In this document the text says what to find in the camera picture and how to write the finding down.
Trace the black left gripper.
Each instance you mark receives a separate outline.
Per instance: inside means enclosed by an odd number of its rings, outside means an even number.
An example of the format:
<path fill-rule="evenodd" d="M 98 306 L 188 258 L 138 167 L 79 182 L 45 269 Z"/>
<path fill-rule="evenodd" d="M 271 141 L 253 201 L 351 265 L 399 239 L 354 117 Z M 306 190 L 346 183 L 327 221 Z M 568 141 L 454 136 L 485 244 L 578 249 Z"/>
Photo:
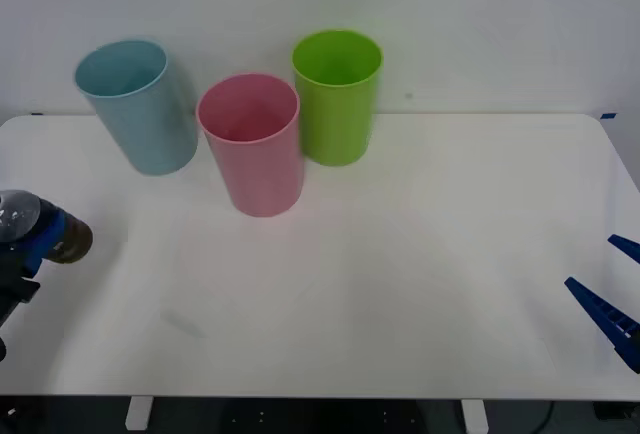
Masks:
<path fill-rule="evenodd" d="M 40 215 L 35 226 L 19 242 L 22 255 L 20 276 L 9 276 L 1 281 L 0 325 L 3 325 L 19 304 L 29 303 L 40 288 L 40 283 L 32 280 L 42 262 L 62 240 L 65 221 L 62 212 L 45 212 Z"/>

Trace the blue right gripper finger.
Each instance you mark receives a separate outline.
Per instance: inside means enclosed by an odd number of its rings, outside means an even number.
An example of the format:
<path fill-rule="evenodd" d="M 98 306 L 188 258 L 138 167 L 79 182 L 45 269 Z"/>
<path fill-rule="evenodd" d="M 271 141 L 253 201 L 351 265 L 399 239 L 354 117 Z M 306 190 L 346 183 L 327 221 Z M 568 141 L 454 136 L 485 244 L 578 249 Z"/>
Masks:
<path fill-rule="evenodd" d="M 573 277 L 567 278 L 564 284 L 613 345 L 618 356 L 633 372 L 638 374 L 639 323 Z"/>
<path fill-rule="evenodd" d="M 619 235 L 611 235 L 608 242 L 633 259 L 636 263 L 640 263 L 640 244 Z"/>

